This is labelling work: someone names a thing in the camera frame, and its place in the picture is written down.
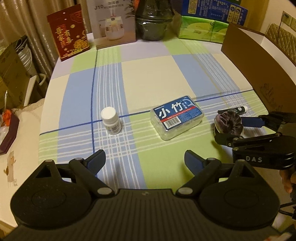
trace wall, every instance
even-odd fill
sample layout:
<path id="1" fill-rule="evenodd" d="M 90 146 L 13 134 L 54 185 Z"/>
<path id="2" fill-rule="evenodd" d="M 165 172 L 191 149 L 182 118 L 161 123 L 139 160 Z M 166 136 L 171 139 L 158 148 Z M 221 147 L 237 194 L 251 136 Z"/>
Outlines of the wall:
<path id="1" fill-rule="evenodd" d="M 296 18 L 296 7 L 289 0 L 269 0 L 266 15 L 260 32 L 265 33 L 265 31 L 268 28 L 268 25 L 271 23 L 279 25 L 281 22 L 281 16 L 283 11 L 287 12 L 292 17 Z M 292 33 L 295 33 L 285 24 L 282 24 L 281 27 Z"/>
<path id="2" fill-rule="evenodd" d="M 242 0 L 241 6 L 248 9 L 248 16 L 244 26 L 260 31 L 267 10 L 268 0 Z"/>

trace green tissue box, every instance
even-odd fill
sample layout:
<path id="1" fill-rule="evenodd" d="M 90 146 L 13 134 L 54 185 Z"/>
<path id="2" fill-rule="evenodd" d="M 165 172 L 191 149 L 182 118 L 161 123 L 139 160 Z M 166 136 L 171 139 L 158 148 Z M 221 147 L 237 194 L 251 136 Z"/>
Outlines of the green tissue box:
<path id="1" fill-rule="evenodd" d="M 228 28 L 228 23 L 223 23 L 220 21 L 215 21 L 214 27 L 213 27 L 213 33 L 211 42 L 215 43 L 223 43 L 225 34 Z"/>
<path id="2" fill-rule="evenodd" d="M 228 23 L 205 18 L 181 16 L 174 11 L 172 22 L 174 31 L 180 39 L 195 39 L 223 43 Z"/>

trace cardboard box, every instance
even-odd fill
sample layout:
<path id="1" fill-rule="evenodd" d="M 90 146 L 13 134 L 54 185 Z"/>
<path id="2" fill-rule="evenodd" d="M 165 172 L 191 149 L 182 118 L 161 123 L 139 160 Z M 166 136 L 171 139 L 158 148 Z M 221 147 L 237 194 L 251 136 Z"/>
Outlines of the cardboard box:
<path id="1" fill-rule="evenodd" d="M 22 107 L 28 83 L 29 77 L 12 43 L 0 55 L 0 109 L 4 107 L 6 90 L 7 108 Z"/>
<path id="2" fill-rule="evenodd" d="M 225 0 L 172 0 L 173 9 L 182 16 L 214 19 L 244 25 L 248 10 Z"/>
<path id="3" fill-rule="evenodd" d="M 223 43 L 228 23 L 206 18 L 181 16 L 175 10 L 174 14 L 172 26 L 178 38 Z"/>
<path id="4" fill-rule="evenodd" d="M 133 0 L 87 0 L 97 49 L 136 41 Z"/>
<path id="5" fill-rule="evenodd" d="M 296 113 L 296 66 L 262 33 L 230 24 L 221 50 L 268 112 Z"/>

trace plastic box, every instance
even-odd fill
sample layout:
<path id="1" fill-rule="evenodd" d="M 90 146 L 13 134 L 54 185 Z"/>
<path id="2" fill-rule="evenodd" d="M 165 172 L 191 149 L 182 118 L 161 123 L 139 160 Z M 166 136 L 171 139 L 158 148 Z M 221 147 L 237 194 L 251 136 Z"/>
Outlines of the plastic box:
<path id="1" fill-rule="evenodd" d="M 150 121 L 165 141 L 195 127 L 203 117 L 204 113 L 189 96 L 175 99 L 150 111 Z"/>

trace white bottle cap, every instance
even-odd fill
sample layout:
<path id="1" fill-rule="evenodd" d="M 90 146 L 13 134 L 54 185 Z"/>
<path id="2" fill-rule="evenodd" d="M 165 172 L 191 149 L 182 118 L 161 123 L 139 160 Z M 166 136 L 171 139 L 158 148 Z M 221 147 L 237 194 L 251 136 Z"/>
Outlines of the white bottle cap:
<path id="1" fill-rule="evenodd" d="M 113 107 L 106 107 L 101 111 L 103 122 L 107 125 L 112 125 L 117 122 L 118 115 Z"/>

